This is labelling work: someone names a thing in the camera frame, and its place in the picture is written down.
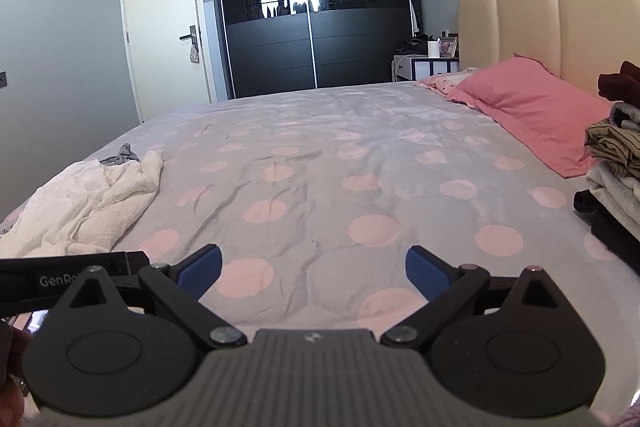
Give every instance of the polka dot bedsheet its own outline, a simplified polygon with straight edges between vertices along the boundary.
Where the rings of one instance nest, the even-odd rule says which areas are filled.
[[[404,274],[422,245],[454,266],[516,276],[538,264],[607,358],[603,418],[638,389],[640,284],[572,210],[564,180],[498,124],[409,83],[234,100],[142,124],[130,142],[163,150],[160,191],[116,245],[176,263],[220,245],[201,302],[258,328],[369,328],[425,304]]]

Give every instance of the finger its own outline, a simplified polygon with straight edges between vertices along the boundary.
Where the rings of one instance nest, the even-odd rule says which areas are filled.
[[[14,328],[14,338],[9,349],[9,360],[7,371],[16,377],[22,376],[22,354],[31,340],[29,331],[17,330]]]
[[[6,385],[0,391],[0,426],[17,427],[24,414],[24,397],[14,379],[7,378]]]

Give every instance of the nightstand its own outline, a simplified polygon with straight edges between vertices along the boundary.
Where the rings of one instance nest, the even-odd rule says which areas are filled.
[[[434,74],[456,73],[460,70],[458,58],[429,58],[423,55],[395,55],[394,82],[423,80]]]

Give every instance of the white cylinder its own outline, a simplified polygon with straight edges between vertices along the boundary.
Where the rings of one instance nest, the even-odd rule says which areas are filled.
[[[429,58],[440,58],[440,40],[429,41]]]

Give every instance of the white garment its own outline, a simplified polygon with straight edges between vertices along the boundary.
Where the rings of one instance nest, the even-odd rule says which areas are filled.
[[[111,251],[160,186],[162,152],[104,166],[67,167],[36,190],[14,227],[0,236],[0,257],[53,257]]]
[[[609,162],[603,161],[587,172],[587,184],[591,194],[640,241],[640,182],[617,178]]]

